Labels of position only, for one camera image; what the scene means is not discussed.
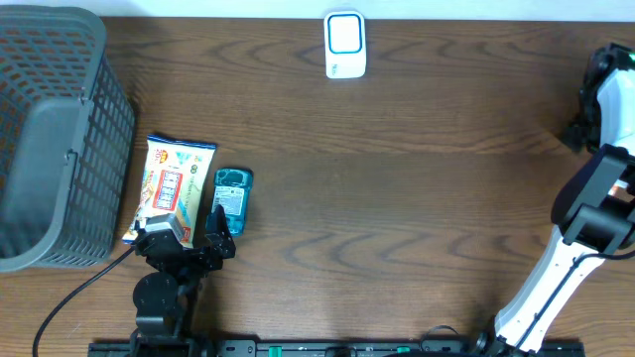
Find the basket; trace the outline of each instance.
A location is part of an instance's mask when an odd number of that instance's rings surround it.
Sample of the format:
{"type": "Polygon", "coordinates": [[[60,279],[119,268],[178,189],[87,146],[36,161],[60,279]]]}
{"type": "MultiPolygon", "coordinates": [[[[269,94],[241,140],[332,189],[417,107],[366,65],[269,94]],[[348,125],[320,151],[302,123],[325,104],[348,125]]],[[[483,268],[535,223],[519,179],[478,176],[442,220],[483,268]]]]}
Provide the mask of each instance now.
{"type": "Polygon", "coordinates": [[[0,6],[0,272],[112,250],[135,116],[105,40],[86,10],[0,6]]]}

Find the white background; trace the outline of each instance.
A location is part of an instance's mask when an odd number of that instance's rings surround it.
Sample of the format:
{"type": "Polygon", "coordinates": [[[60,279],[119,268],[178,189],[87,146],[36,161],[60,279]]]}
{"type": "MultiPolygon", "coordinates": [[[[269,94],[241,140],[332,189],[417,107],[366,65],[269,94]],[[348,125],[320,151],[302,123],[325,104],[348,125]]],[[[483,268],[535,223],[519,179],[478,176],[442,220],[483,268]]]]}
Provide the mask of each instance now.
{"type": "Polygon", "coordinates": [[[368,19],[635,21],[635,0],[0,0],[17,3],[79,6],[100,16],[318,19],[344,8],[368,19]]]}

